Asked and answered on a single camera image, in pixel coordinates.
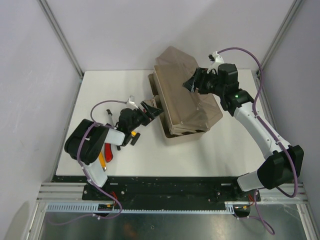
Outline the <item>translucent brown plastic toolbox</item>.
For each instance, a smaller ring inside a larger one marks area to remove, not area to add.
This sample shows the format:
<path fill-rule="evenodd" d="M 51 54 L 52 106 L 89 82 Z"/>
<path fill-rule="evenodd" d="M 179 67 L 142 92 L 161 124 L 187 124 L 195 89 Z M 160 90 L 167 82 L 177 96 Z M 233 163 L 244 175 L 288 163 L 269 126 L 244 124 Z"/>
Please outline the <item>translucent brown plastic toolbox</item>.
<path fill-rule="evenodd" d="M 150 103 L 163 110 L 159 125 L 168 146 L 200 139 L 223 117 L 213 95 L 183 87 L 198 66 L 193 56 L 169 46 L 155 59 L 153 72 L 148 75 L 153 95 Z"/>

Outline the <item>red handled tool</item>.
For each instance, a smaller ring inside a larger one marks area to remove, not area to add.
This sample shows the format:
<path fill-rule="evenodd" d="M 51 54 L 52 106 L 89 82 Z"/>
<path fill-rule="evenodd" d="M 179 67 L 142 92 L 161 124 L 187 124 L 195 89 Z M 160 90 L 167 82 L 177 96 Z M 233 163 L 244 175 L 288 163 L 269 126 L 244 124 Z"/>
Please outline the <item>red handled tool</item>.
<path fill-rule="evenodd" d="M 105 161 L 107 163 L 111 162 L 114 158 L 113 152 L 112 152 L 112 146 L 110 143 L 105 143 L 104 144 L 104 156 L 105 156 Z"/>

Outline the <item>black pen tool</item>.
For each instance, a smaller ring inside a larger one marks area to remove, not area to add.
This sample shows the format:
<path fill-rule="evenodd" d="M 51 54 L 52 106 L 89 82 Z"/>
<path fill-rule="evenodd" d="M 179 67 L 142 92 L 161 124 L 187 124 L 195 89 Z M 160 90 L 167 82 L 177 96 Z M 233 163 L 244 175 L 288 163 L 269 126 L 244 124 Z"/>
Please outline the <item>black pen tool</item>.
<path fill-rule="evenodd" d="M 106 112 L 107 112 L 107 115 L 108 115 L 108 124 L 109 124 L 111 127 L 114 128 L 114 127 L 115 127 L 115 124 L 114 124 L 114 121 L 113 121 L 113 114 L 112 114 L 112 112 L 111 112 L 110 109 L 107 109 Z"/>

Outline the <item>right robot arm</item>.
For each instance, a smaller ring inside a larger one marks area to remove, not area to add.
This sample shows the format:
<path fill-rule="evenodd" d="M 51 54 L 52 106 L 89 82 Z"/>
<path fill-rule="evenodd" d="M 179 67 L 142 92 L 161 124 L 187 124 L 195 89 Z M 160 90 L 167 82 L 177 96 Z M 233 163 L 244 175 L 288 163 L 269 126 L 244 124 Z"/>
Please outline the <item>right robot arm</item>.
<path fill-rule="evenodd" d="M 170 145 L 199 139 L 205 131 L 193 124 L 201 117 L 211 127 L 222 118 L 210 104 L 239 121 L 260 148 L 264 163 L 257 171 L 239 176 L 230 188 L 231 196 L 242 201 L 255 189 L 279 189 L 288 181 L 296 183 L 301 172 L 304 151 L 284 140 L 260 116 L 257 98 L 239 87 L 234 64 L 214 63 L 210 68 L 198 67 L 190 78 L 182 75 L 177 64 L 156 65 L 150 76 L 155 90 L 152 103 L 163 109 L 160 115 L 164 140 Z"/>

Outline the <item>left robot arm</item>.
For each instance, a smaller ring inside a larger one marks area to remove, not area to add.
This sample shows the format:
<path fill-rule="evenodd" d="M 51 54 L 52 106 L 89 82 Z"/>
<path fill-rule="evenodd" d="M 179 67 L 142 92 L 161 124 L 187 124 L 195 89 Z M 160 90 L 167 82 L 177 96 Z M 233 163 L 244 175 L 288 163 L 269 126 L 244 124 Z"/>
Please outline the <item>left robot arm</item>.
<path fill-rule="evenodd" d="M 147 109 L 124 108 L 120 111 L 115 129 L 83 119 L 68 137 L 64 151 L 78 161 L 89 183 L 94 185 L 93 194 L 98 199 L 105 200 L 111 193 L 111 188 L 105 184 L 107 171 L 99 160 L 104 145 L 126 146 L 134 139 L 132 132 L 141 125 L 148 125 L 152 119 L 153 114 Z"/>

